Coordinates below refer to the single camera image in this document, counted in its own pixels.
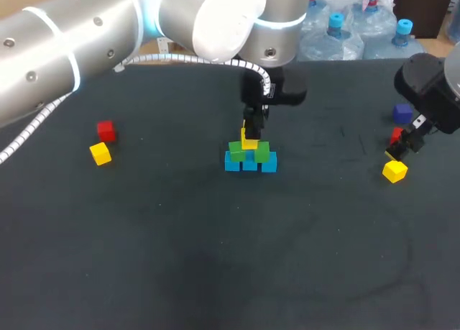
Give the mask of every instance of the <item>plastic water bottle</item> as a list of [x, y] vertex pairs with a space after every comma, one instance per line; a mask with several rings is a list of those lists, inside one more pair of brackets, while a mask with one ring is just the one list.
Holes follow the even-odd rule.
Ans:
[[454, 44], [460, 42], [460, 1], [453, 11], [451, 23], [447, 26], [447, 36]]
[[412, 27], [412, 21], [401, 19], [397, 23], [396, 35], [373, 39], [366, 44], [363, 59], [409, 58], [424, 53], [423, 46], [410, 36]]
[[300, 41], [298, 60], [361, 59], [364, 43], [358, 34], [342, 29], [344, 15], [336, 12], [329, 17], [327, 30], [317, 30]]
[[325, 0], [310, 0], [307, 16], [302, 24], [302, 33], [305, 35], [314, 29], [325, 29], [328, 26], [329, 5]]
[[379, 0], [369, 0], [367, 6], [366, 2], [353, 5], [352, 14], [352, 29], [364, 42], [382, 35], [393, 35], [395, 32], [396, 16], [391, 9], [379, 4]]

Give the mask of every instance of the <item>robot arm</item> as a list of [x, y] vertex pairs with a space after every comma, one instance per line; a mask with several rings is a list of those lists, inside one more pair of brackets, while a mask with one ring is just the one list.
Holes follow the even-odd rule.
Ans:
[[51, 0], [0, 21], [0, 127], [166, 36], [212, 62], [248, 40], [267, 0]]
[[418, 152], [432, 128], [453, 134], [460, 128], [460, 45], [441, 60], [427, 53], [414, 55], [395, 76], [395, 88], [420, 115], [401, 138], [386, 150], [402, 160], [409, 150]]

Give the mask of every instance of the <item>yellow cube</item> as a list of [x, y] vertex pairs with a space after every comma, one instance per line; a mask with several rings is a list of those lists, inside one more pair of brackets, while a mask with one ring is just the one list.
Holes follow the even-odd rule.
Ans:
[[246, 129], [241, 128], [241, 147], [243, 150], [257, 150], [259, 146], [258, 139], [246, 139]]
[[103, 165], [112, 161], [110, 152], [105, 143], [99, 143], [89, 148], [91, 154], [93, 155], [94, 161], [96, 161], [97, 166]]
[[408, 167], [400, 161], [390, 161], [383, 168], [382, 174], [392, 183], [396, 183], [404, 179]]

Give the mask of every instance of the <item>block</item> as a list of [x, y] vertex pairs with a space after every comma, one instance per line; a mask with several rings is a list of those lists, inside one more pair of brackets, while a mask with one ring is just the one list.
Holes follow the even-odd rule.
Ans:
[[243, 170], [257, 172], [257, 162], [254, 160], [254, 150], [246, 151], [246, 160], [243, 162]]
[[391, 140], [390, 140], [390, 145], [392, 145], [396, 141], [399, 141], [399, 139], [401, 137], [401, 132], [403, 132], [403, 131], [404, 131], [404, 129], [401, 129], [400, 127], [395, 127], [393, 129], [393, 133], [391, 135]]
[[114, 123], [110, 120], [98, 123], [98, 136], [101, 142], [115, 142], [116, 131]]
[[225, 171], [239, 172], [239, 162], [231, 161], [231, 153], [228, 150], [225, 152]]
[[243, 150], [241, 142], [230, 142], [229, 150], [232, 162], [243, 162], [246, 160], [246, 152]]
[[89, 150], [91, 151], [91, 154], [93, 155], [93, 159], [96, 162], [97, 166], [112, 161], [109, 149], [107, 148], [104, 142], [90, 147]]
[[393, 120], [396, 124], [409, 124], [412, 115], [412, 108], [408, 104], [399, 104], [393, 108]]
[[408, 167], [400, 161], [390, 161], [383, 168], [382, 174], [392, 183], [396, 183], [404, 179]]
[[243, 150], [256, 150], [258, 143], [257, 139], [246, 139], [246, 129], [241, 128], [241, 146]]
[[270, 153], [270, 160], [262, 163], [262, 173], [276, 173], [278, 167], [278, 158], [276, 152]]
[[270, 161], [269, 142], [259, 142], [257, 150], [254, 152], [254, 160], [257, 163], [266, 163]]

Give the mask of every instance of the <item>cable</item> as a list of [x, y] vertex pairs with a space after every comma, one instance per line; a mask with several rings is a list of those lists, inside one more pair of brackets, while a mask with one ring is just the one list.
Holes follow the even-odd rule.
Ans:
[[121, 65], [118, 65], [116, 70], [121, 71], [125, 65], [130, 64], [137, 64], [137, 63], [144, 63], [144, 62], [151, 62], [156, 60], [167, 61], [171, 60], [174, 62], [182, 62], [182, 63], [195, 63], [195, 64], [213, 64], [213, 65], [228, 65], [228, 66], [236, 66], [239, 68], [245, 68], [248, 70], [252, 70], [258, 73], [262, 77], [262, 82], [264, 84], [264, 96], [267, 96], [270, 93], [271, 88], [271, 80], [268, 72], [258, 66], [257, 64], [253, 64], [251, 62], [247, 62], [245, 60], [237, 60], [232, 59], [222, 63], [213, 63], [203, 58], [196, 57], [195, 55], [177, 55], [177, 54], [154, 54], [154, 55], [138, 55], [132, 59], [126, 59], [121, 62]]
[[[116, 72], [122, 71], [125, 65], [135, 64], [135, 63], [143, 63], [153, 60], [171, 60], [171, 61], [178, 61], [184, 63], [197, 63], [197, 64], [214, 64], [214, 65], [228, 65], [228, 66], [236, 66], [239, 68], [246, 68], [249, 70], [253, 70], [254, 72], [258, 73], [262, 77], [262, 82], [264, 86], [264, 95], [268, 95], [270, 93], [271, 87], [271, 80], [268, 72], [265, 71], [263, 68], [259, 67], [256, 64], [251, 62], [246, 62], [244, 60], [236, 60], [232, 59], [226, 61], [224, 63], [212, 63], [203, 58], [199, 58], [192, 55], [175, 55], [175, 54], [157, 54], [157, 55], [138, 55], [132, 59], [126, 59], [120, 64], [118, 64], [114, 70]], [[37, 130], [37, 128], [45, 121], [46, 118], [50, 116], [54, 110], [61, 105], [66, 98], [68, 98], [71, 93], [68, 93], [64, 96], [61, 96], [57, 100], [49, 103], [44, 107], [43, 110], [30, 122], [29, 125], [19, 134], [18, 137], [14, 139], [5, 149], [0, 152], [0, 165], [4, 163], [8, 158], [10, 158], [23, 144], [26, 142], [30, 136]]]
[[59, 99], [54, 100], [44, 107], [43, 110], [30, 122], [29, 125], [14, 139], [5, 149], [0, 152], [0, 165], [8, 160], [18, 149], [21, 147], [27, 139], [32, 136], [34, 131], [45, 121], [46, 118], [59, 106], [61, 103], [69, 97], [71, 93], [61, 96]]

